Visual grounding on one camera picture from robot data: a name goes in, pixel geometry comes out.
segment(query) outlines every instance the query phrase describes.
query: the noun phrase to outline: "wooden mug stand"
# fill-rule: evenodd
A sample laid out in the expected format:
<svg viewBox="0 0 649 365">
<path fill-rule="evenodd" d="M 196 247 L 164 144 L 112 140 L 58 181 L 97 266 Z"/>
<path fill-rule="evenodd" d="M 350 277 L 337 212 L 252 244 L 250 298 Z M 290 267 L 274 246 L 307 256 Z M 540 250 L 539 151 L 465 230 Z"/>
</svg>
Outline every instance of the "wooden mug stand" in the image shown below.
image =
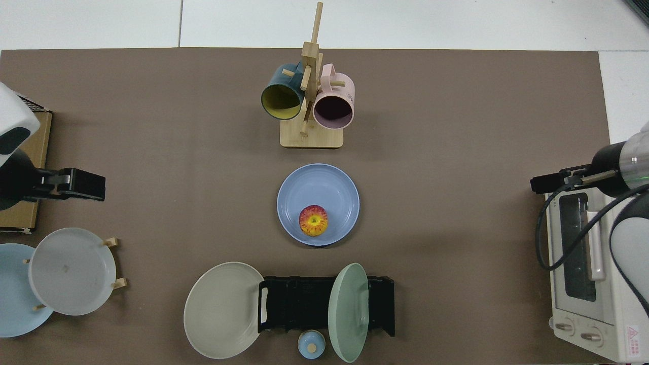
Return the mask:
<svg viewBox="0 0 649 365">
<path fill-rule="evenodd" d="M 311 41 L 302 46 L 302 108 L 295 118 L 280 121 L 280 144 L 286 148 L 339 148 L 343 145 L 342 129 L 324 128 L 313 118 L 313 102 L 318 94 L 323 61 L 323 54 L 319 52 L 320 47 L 317 43 L 322 12 L 323 4 L 318 2 Z"/>
</svg>

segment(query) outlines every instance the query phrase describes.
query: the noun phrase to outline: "wooden base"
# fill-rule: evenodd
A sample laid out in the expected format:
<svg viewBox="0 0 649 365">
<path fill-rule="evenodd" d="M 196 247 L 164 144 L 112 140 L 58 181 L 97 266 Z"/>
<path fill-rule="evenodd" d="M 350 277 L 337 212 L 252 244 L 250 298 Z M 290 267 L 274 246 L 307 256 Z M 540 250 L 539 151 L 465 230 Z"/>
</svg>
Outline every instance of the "wooden base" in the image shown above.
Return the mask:
<svg viewBox="0 0 649 365">
<path fill-rule="evenodd" d="M 343 145 L 342 129 L 327 129 L 309 118 L 304 128 L 306 100 L 300 113 L 293 119 L 280 121 L 280 144 L 286 148 L 340 148 Z"/>
</svg>

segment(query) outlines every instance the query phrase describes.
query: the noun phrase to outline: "light blue plate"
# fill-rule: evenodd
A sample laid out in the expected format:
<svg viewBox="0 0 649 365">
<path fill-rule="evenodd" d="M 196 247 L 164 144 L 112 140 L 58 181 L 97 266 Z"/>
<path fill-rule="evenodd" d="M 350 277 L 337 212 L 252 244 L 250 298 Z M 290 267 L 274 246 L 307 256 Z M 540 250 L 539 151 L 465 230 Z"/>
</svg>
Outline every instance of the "light blue plate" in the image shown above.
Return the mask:
<svg viewBox="0 0 649 365">
<path fill-rule="evenodd" d="M 300 229 L 299 216 L 309 205 L 324 208 L 329 218 L 326 231 L 316 237 Z M 302 166 L 286 177 L 277 194 L 277 214 L 288 234 L 303 244 L 325 246 L 340 241 L 352 230 L 360 198 L 352 179 L 328 164 Z"/>
<path fill-rule="evenodd" d="M 21 244 L 0 245 L 0 337 L 15 337 L 43 324 L 52 310 L 33 310 L 41 304 L 29 286 L 29 265 L 34 249 Z"/>
</svg>

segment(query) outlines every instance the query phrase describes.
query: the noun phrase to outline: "white plate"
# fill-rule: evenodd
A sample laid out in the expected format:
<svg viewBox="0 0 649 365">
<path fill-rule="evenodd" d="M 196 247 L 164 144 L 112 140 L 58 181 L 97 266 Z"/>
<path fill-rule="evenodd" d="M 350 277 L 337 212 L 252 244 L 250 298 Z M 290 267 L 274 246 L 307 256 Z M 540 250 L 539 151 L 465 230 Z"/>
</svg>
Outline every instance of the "white plate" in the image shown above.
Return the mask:
<svg viewBox="0 0 649 365">
<path fill-rule="evenodd" d="M 211 359 L 239 355 L 259 337 L 257 310 L 262 274 L 242 262 L 225 262 L 194 284 L 183 321 L 191 345 Z"/>
<path fill-rule="evenodd" d="M 29 284 L 55 312 L 80 316 L 101 307 L 112 293 L 115 260 L 103 240 L 81 228 L 50 233 L 29 263 Z"/>
</svg>

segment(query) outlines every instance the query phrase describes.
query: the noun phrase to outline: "oven window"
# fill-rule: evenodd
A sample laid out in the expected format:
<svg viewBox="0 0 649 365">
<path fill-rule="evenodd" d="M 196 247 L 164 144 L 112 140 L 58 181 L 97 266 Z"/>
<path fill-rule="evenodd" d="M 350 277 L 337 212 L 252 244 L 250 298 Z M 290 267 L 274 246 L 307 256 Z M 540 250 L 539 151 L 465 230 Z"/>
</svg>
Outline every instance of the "oven window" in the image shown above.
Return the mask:
<svg viewBox="0 0 649 365">
<path fill-rule="evenodd" d="M 586 193 L 564 195 L 559 198 L 559 214 L 561 216 L 561 241 L 563 251 L 574 241 L 577 234 L 588 218 L 588 195 Z M 595 301 L 595 282 L 588 278 L 586 261 L 586 236 L 580 245 L 563 263 L 563 278 L 565 280 L 566 294 L 578 299 Z"/>
</svg>

